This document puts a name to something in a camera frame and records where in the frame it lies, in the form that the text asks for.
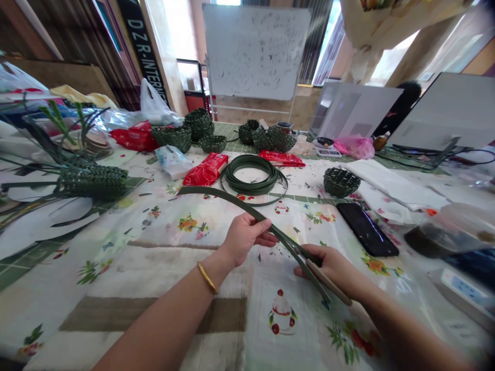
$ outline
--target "woven craft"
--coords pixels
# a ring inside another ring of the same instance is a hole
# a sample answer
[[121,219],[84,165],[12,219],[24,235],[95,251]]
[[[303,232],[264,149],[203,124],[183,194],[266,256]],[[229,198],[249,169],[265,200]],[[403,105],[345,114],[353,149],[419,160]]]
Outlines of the woven craft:
[[58,188],[70,197],[115,201],[125,195],[127,171],[113,166],[62,168]]
[[278,126],[270,126],[268,128],[268,138],[272,143],[273,150],[277,152],[290,151],[290,149],[294,147],[294,144],[297,141],[296,138],[291,137]]
[[253,137],[253,144],[258,150],[273,149],[272,143],[268,138],[267,132],[265,131],[265,129],[263,129],[262,126],[259,126],[256,130],[253,131],[252,137]]
[[151,134],[161,147],[172,145],[182,153],[186,153],[191,148],[191,129],[189,127],[154,126],[151,128]]
[[334,197],[344,198],[354,193],[361,185],[361,179],[350,171],[331,167],[325,171],[323,186]]
[[259,126],[257,120],[247,120],[239,127],[239,140],[242,144],[253,145],[253,131]]
[[212,136],[215,131],[215,125],[204,108],[197,108],[188,113],[184,118],[184,125],[191,128],[191,139],[194,142],[203,137]]
[[227,146],[227,137],[211,136],[200,139],[200,146],[205,153],[221,153]]

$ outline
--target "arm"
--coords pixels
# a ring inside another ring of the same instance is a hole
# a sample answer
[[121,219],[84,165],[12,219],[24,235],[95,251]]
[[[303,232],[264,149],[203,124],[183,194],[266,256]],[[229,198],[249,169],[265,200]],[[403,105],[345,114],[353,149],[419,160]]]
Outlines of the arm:
[[[348,297],[362,304],[395,358],[406,369],[468,370],[469,365],[407,310],[370,282],[332,247],[303,245],[323,260],[321,270]],[[300,267],[294,270],[304,277]]]
[[[277,238],[266,232],[271,224],[270,220],[256,223],[247,213],[234,218],[224,243],[201,262],[217,290],[254,244],[275,246]],[[179,369],[214,297],[194,267],[132,324],[93,371]]]

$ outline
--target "red package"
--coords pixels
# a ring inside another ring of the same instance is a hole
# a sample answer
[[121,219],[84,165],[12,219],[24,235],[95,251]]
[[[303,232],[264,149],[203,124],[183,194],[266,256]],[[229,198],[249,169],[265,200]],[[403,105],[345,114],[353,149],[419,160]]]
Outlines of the red package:
[[159,147],[150,132],[115,129],[110,132],[110,136],[127,149],[153,152]]
[[228,156],[210,153],[195,168],[192,168],[182,182],[183,186],[210,186],[215,183],[223,168],[227,166]]
[[258,154],[258,156],[270,161],[273,166],[306,166],[306,164],[299,156],[292,154],[283,154],[280,152],[267,151],[264,149]]

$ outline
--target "smartphone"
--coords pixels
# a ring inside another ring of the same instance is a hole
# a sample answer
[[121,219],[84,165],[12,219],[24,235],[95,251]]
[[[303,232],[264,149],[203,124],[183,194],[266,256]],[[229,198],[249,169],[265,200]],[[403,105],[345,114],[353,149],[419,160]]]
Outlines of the smartphone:
[[338,204],[337,210],[368,254],[374,257],[399,255],[399,250],[392,241],[358,204]]

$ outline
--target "gold bangle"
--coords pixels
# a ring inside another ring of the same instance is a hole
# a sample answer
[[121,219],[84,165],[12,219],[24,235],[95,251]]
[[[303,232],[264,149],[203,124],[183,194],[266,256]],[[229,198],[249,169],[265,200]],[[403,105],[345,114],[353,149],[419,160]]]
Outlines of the gold bangle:
[[198,269],[200,270],[201,274],[203,275],[204,279],[206,280],[206,282],[208,282],[208,284],[211,286],[211,288],[213,289],[213,292],[215,293],[215,295],[218,294],[218,291],[217,291],[217,288],[215,287],[215,285],[213,284],[213,282],[210,280],[210,278],[208,277],[208,274],[206,273],[205,269],[203,268],[203,266],[201,265],[200,262],[197,263],[197,267]]

